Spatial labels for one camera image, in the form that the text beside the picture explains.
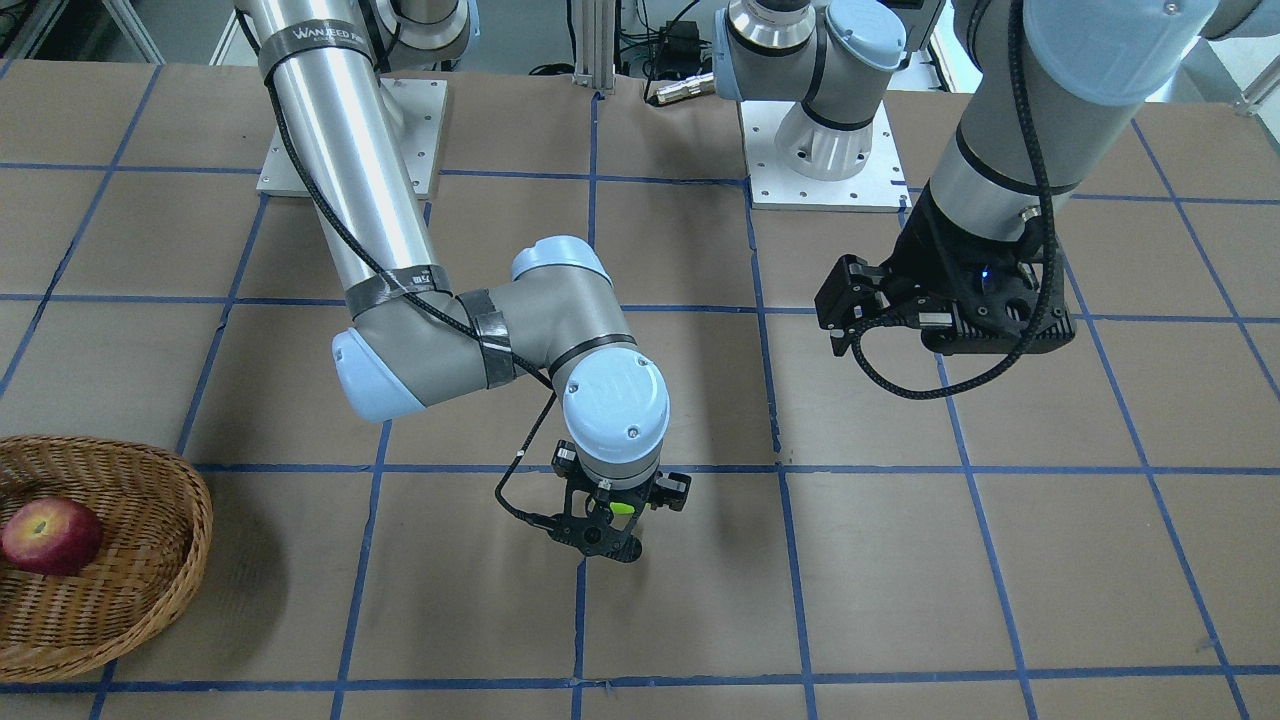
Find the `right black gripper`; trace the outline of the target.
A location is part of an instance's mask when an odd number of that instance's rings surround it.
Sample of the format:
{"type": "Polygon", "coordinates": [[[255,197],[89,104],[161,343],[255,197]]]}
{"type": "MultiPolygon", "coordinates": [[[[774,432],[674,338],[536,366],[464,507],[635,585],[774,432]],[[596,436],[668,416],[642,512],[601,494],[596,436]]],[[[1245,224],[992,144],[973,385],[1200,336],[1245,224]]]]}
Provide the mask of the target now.
{"type": "Polygon", "coordinates": [[[579,457],[575,443],[558,443],[552,457],[554,474],[566,482],[564,502],[562,512],[567,518],[577,518],[575,496],[586,495],[584,502],[584,518],[593,512],[593,506],[599,503],[604,510],[609,510],[609,501],[631,503],[639,515],[643,507],[649,503],[650,509],[669,509],[680,512],[684,510],[692,478],[677,471],[654,470],[646,480],[637,480],[631,486],[620,484],[614,480],[598,480],[588,474],[588,469],[579,457]]]}

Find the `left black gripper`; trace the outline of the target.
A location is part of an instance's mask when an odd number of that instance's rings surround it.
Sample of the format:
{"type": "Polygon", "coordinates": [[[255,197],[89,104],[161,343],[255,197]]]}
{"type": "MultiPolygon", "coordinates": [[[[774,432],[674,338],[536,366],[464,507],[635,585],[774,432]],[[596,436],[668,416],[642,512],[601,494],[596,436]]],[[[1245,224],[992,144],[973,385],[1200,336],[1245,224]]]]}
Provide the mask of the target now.
{"type": "Polygon", "coordinates": [[[1023,268],[1041,251],[1041,210],[1018,218],[1014,241],[973,234],[951,220],[927,184],[902,228],[886,266],[845,254],[815,293],[819,328],[829,334],[832,354],[842,357],[852,328],[882,316],[906,296],[906,279],[961,306],[973,322],[1005,316],[1027,322],[1039,282],[1023,268]]]}

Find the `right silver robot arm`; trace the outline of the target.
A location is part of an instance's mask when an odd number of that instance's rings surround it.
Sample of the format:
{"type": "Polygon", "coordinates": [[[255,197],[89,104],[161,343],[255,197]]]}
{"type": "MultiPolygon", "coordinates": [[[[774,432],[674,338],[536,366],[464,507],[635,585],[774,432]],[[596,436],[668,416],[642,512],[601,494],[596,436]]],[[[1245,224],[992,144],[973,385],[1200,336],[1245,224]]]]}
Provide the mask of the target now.
{"type": "Polygon", "coordinates": [[[340,279],[351,327],[332,352],[357,414],[388,421],[526,377],[563,413],[571,495],[603,515],[682,509],[690,479],[660,470],[668,386],[594,249],[539,240],[507,282],[461,290],[433,243],[403,155],[410,110],[389,81],[457,56],[470,4],[237,1],[234,12],[340,279]]]}

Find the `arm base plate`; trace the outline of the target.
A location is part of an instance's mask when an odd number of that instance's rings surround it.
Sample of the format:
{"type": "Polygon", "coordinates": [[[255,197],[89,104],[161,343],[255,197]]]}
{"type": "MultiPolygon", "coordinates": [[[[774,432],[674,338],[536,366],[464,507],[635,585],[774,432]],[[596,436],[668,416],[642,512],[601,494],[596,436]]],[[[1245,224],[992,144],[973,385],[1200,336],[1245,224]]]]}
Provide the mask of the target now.
{"type": "Polygon", "coordinates": [[[740,119],[755,208],[895,213],[911,206],[884,104],[855,131],[819,126],[797,102],[745,101],[740,119]]]}
{"type": "MultiPolygon", "coordinates": [[[[444,79],[383,77],[381,100],[392,135],[404,163],[410,183],[421,201],[435,188],[442,127],[445,119],[448,83],[444,79]]],[[[269,143],[259,182],[259,192],[273,197],[305,199],[307,191],[285,155],[279,132],[269,143]]]]}

